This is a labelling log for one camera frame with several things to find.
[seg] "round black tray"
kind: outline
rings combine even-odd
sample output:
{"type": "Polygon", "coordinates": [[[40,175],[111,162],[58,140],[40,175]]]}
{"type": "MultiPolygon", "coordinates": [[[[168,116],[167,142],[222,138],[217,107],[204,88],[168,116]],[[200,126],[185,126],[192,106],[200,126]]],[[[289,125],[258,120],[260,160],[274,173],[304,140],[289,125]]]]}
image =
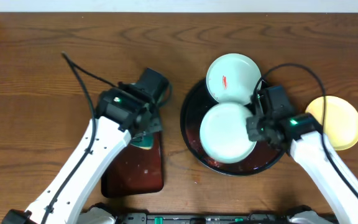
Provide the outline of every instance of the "round black tray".
{"type": "Polygon", "coordinates": [[[283,155],[265,142],[257,142],[254,150],[240,162],[223,164],[210,158],[200,142],[200,126],[204,115],[217,102],[208,93],[205,79],[200,80],[186,96],[180,113],[180,129],[190,152],[204,165],[216,172],[245,176],[262,172],[274,165],[283,155]]]}

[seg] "white plate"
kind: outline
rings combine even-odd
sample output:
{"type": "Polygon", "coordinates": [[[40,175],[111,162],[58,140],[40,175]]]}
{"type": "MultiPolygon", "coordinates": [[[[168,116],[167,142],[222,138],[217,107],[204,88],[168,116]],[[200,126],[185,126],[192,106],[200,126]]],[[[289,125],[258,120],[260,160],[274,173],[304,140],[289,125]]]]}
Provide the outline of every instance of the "white plate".
{"type": "Polygon", "coordinates": [[[218,103],[231,101],[246,105],[250,103],[260,77],[258,66],[249,57],[227,54],[220,56],[209,67],[206,86],[218,103]]]}
{"type": "Polygon", "coordinates": [[[219,103],[204,116],[200,140],[205,152],[226,164],[245,159],[256,142],[248,140],[246,119],[252,113],[239,103],[219,103]]]}

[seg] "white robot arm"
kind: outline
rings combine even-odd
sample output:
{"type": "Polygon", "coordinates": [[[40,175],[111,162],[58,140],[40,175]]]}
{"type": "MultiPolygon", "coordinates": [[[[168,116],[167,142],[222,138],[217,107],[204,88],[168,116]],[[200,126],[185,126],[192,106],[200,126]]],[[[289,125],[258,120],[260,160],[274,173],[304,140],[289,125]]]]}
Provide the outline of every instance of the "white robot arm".
{"type": "MultiPolygon", "coordinates": [[[[91,148],[92,154],[85,158],[60,193],[57,202],[55,202],[53,206],[53,211],[50,212],[47,218],[47,224],[76,223],[78,215],[96,183],[112,160],[132,139],[128,130],[124,132],[119,131],[119,124],[104,116],[100,117],[96,122],[96,138],[91,148]]],[[[89,122],[89,126],[81,142],[68,158],[56,178],[44,192],[27,207],[26,211],[31,212],[30,219],[33,222],[41,223],[45,214],[45,207],[50,203],[65,178],[83,156],[84,150],[89,144],[91,133],[92,121],[89,122]]]]}
{"type": "MultiPolygon", "coordinates": [[[[331,158],[358,193],[358,180],[343,163],[325,135],[324,138],[331,158]]],[[[299,140],[293,140],[290,155],[313,179],[334,211],[339,223],[358,223],[358,199],[328,161],[321,145],[320,133],[313,131],[302,134],[299,140]]]]}

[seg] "wooden table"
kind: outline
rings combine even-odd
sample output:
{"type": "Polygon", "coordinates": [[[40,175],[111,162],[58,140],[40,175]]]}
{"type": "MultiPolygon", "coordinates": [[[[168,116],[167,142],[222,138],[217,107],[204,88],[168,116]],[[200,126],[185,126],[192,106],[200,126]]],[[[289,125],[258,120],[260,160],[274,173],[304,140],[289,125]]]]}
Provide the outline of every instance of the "wooden table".
{"type": "MultiPolygon", "coordinates": [[[[330,207],[305,171],[284,156],[251,177],[230,177],[201,165],[187,150],[179,125],[189,89],[211,62],[238,52],[261,71],[285,62],[305,64],[329,95],[358,110],[358,14],[3,14],[0,13],[0,221],[25,209],[55,177],[88,125],[83,93],[60,52],[114,82],[134,82],[146,67],[174,86],[162,108],[165,186],[156,194],[115,200],[100,186],[86,206],[159,213],[284,211],[306,204],[330,207]]],[[[108,86],[86,78],[94,101],[108,86]]],[[[318,97],[305,72],[283,68],[269,79],[285,86],[300,109],[318,97]]],[[[358,177],[358,143],[339,152],[358,177]]]]}

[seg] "black cable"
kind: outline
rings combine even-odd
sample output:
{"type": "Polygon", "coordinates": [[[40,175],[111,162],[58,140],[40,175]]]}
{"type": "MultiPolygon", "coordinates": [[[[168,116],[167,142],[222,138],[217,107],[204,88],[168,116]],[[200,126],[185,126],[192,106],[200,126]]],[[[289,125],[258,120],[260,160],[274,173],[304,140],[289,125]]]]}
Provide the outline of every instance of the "black cable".
{"type": "Polygon", "coordinates": [[[66,59],[68,65],[70,66],[71,70],[73,71],[76,79],[78,80],[78,83],[80,83],[80,86],[82,88],[82,90],[84,91],[85,94],[85,98],[88,101],[89,104],[89,108],[91,110],[91,114],[92,114],[92,135],[91,135],[91,140],[89,141],[89,145],[88,147],[85,149],[84,154],[82,155],[81,159],[77,162],[77,164],[74,166],[73,170],[71,170],[71,172],[69,173],[69,175],[67,176],[67,178],[65,179],[65,181],[63,181],[63,183],[61,184],[61,186],[59,187],[59,189],[56,191],[55,195],[53,196],[52,200],[50,201],[49,205],[47,206],[47,208],[45,209],[45,213],[44,213],[44,217],[42,218],[41,224],[45,224],[47,221],[47,218],[49,216],[49,213],[51,213],[53,211],[53,205],[55,204],[55,202],[57,201],[57,198],[59,197],[60,193],[62,192],[62,190],[65,188],[66,184],[68,183],[68,181],[73,177],[74,173],[77,171],[77,169],[80,167],[80,165],[82,164],[82,162],[85,160],[86,156],[88,154],[91,154],[91,148],[92,145],[94,143],[94,139],[96,136],[96,118],[95,118],[95,111],[94,111],[94,107],[92,104],[92,100],[91,97],[85,87],[84,82],[82,81],[81,77],[79,76],[79,74],[77,73],[77,71],[75,70],[75,67],[77,67],[78,69],[80,69],[81,71],[83,71],[84,73],[86,73],[87,75],[90,75],[90,73],[88,73],[87,71],[83,70],[82,68],[80,68],[79,66],[76,66],[71,59],[68,57],[68,55],[65,52],[62,52],[63,57],[66,59]]]}
{"type": "Polygon", "coordinates": [[[89,75],[90,77],[95,78],[95,79],[97,79],[97,80],[99,80],[99,81],[101,81],[101,82],[104,82],[104,83],[108,84],[108,85],[111,85],[111,87],[116,87],[116,86],[115,86],[114,84],[112,84],[111,82],[109,82],[109,81],[107,81],[107,80],[105,80],[105,79],[103,79],[103,78],[101,78],[101,77],[99,77],[99,76],[97,76],[97,75],[93,75],[92,73],[86,71],[84,68],[81,68],[79,65],[77,65],[76,63],[74,63],[74,62],[71,61],[71,60],[70,60],[70,63],[71,63],[74,67],[78,68],[81,72],[83,72],[83,73],[89,75]]]}
{"type": "MultiPolygon", "coordinates": [[[[300,65],[297,63],[284,63],[281,65],[277,65],[276,67],[273,67],[271,69],[269,69],[263,76],[261,76],[261,78],[258,80],[258,82],[256,83],[256,86],[254,88],[254,94],[252,95],[253,100],[252,102],[255,102],[256,99],[256,91],[257,91],[257,87],[259,85],[259,83],[264,80],[272,71],[278,69],[278,68],[282,68],[282,67],[296,67],[296,68],[301,68],[305,71],[307,71],[317,82],[318,85],[320,86],[321,89],[321,93],[322,96],[324,98],[324,105],[323,105],[323,121],[322,121],[322,127],[324,130],[324,124],[325,124],[325,120],[326,120],[326,90],[324,88],[323,82],[321,81],[320,77],[317,76],[310,68],[304,66],[304,65],[300,65]]],[[[338,176],[340,176],[340,178],[342,179],[342,181],[347,185],[347,187],[351,190],[351,192],[354,194],[354,196],[356,196],[356,198],[358,199],[358,193],[357,191],[354,189],[354,187],[349,183],[349,181],[347,181],[347,179],[344,177],[344,175],[342,174],[342,172],[338,169],[337,165],[335,164],[335,162],[333,161],[330,153],[328,152],[328,149],[326,147],[326,144],[324,142],[324,135],[321,135],[321,144],[323,145],[323,149],[324,152],[326,154],[326,157],[328,158],[329,162],[331,163],[332,167],[334,168],[334,170],[337,172],[338,176]]]]}

